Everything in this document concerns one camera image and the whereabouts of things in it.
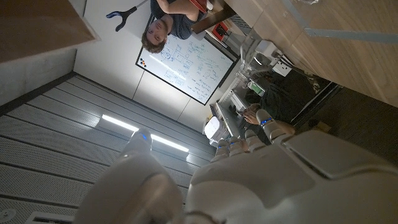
light strip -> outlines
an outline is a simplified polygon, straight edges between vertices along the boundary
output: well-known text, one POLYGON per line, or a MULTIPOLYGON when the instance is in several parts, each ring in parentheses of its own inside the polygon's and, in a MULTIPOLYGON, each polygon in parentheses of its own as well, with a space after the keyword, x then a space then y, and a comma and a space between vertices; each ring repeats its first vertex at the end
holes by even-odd
MULTIPOLYGON (((132 126, 132 125, 130 125, 130 124, 127 124, 127 123, 125 123, 125 122, 123 122, 123 121, 120 121, 120 120, 118 120, 118 119, 112 118, 112 117, 110 117, 110 116, 108 116, 108 115, 103 114, 103 115, 102 115, 102 118, 103 118, 104 120, 107 120, 107 121, 109 121, 109 122, 112 122, 112 123, 114 123, 114 124, 117 124, 117 125, 119 125, 119 126, 121 126, 121 127, 124 127, 124 128, 126 128, 126 129, 128 129, 128 130, 131 130, 131 131, 134 131, 134 132, 138 131, 138 128, 136 128, 136 127, 134 127, 134 126, 132 126)), ((161 142, 161 143, 164 143, 164 144, 166 144, 166 145, 168 145, 168 146, 174 147, 174 148, 179 149, 179 150, 184 151, 184 152, 188 152, 188 151, 189 151, 189 149, 187 149, 186 147, 180 146, 179 144, 176 144, 176 143, 171 142, 171 141, 169 141, 169 140, 167 140, 167 139, 161 138, 161 137, 159 137, 159 136, 157 136, 157 135, 155 135, 155 134, 151 134, 150 136, 151 136, 152 139, 155 140, 155 141, 159 141, 159 142, 161 142)))

red object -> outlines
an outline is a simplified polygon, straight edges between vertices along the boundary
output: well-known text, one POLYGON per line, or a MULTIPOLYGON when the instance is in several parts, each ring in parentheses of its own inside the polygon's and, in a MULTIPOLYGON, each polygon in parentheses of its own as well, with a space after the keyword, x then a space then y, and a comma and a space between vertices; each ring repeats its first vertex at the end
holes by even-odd
POLYGON ((194 4, 201 12, 205 13, 207 9, 207 0, 189 0, 194 4))
POLYGON ((219 22, 214 26, 214 29, 211 31, 211 33, 213 33, 219 41, 222 41, 227 31, 228 27, 223 22, 219 22))

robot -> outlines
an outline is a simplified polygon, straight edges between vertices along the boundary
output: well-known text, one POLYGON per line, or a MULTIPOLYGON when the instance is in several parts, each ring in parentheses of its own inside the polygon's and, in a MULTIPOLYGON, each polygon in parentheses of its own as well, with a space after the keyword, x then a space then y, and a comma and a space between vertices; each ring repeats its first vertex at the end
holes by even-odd
POLYGON ((398 170, 358 146, 318 131, 285 134, 257 112, 265 146, 252 132, 220 140, 182 196, 151 156, 152 139, 136 131, 95 183, 75 224, 97 223, 398 223, 398 170))

whiteboard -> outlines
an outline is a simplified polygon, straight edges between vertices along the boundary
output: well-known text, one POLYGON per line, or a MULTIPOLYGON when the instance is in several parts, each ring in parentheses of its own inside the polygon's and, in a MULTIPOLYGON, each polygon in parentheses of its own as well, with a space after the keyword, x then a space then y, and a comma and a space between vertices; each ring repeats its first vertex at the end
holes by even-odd
POLYGON ((233 61, 208 40, 169 35, 163 51, 141 48, 136 65, 205 105, 233 61))

man's hair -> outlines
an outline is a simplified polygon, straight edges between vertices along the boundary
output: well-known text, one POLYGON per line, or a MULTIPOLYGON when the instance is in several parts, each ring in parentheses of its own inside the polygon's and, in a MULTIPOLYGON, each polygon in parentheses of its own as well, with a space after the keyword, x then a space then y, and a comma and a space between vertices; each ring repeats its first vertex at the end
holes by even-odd
POLYGON ((141 38, 142 47, 145 48, 150 53, 153 53, 153 54, 160 53, 163 50, 164 45, 166 44, 166 41, 164 40, 160 44, 154 45, 153 43, 151 43, 148 40, 147 31, 148 31, 148 29, 146 29, 145 32, 142 34, 142 38, 141 38))

